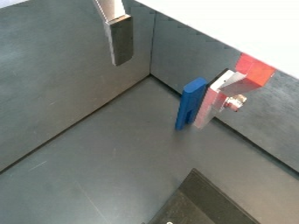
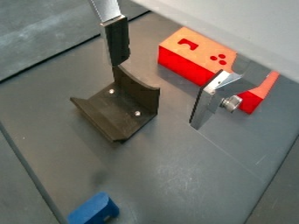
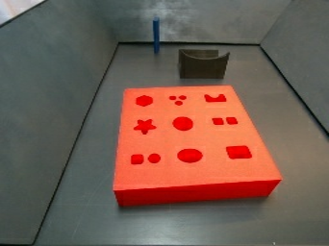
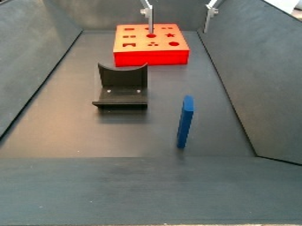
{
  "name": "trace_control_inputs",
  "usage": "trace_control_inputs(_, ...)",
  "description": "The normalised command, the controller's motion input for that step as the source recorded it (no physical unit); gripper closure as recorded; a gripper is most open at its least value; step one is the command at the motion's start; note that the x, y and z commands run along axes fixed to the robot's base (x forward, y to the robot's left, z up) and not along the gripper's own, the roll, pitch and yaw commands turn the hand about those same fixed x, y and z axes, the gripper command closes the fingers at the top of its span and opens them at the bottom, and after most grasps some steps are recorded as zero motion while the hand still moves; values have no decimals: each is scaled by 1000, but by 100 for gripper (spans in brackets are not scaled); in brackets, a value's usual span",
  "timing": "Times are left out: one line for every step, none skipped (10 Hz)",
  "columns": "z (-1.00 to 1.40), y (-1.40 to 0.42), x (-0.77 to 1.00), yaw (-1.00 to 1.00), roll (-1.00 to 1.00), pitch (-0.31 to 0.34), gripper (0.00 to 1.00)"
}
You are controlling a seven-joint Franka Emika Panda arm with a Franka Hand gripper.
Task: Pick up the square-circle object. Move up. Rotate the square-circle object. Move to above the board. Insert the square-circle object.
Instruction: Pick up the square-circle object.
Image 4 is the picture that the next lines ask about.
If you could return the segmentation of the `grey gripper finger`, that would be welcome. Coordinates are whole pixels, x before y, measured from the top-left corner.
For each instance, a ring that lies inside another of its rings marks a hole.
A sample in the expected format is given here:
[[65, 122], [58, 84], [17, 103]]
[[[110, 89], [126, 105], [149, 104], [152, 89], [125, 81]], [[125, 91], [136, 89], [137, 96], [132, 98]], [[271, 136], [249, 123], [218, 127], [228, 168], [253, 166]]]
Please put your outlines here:
[[210, 2], [206, 4], [208, 12], [206, 12], [206, 24], [205, 24], [204, 33], [208, 32], [212, 18], [214, 18], [214, 16], [218, 14], [217, 2], [218, 0], [210, 0]]
[[146, 16], [149, 22], [149, 33], [154, 33], [154, 6], [149, 2], [149, 0], [141, 0], [144, 5], [144, 9], [141, 10], [141, 14]]

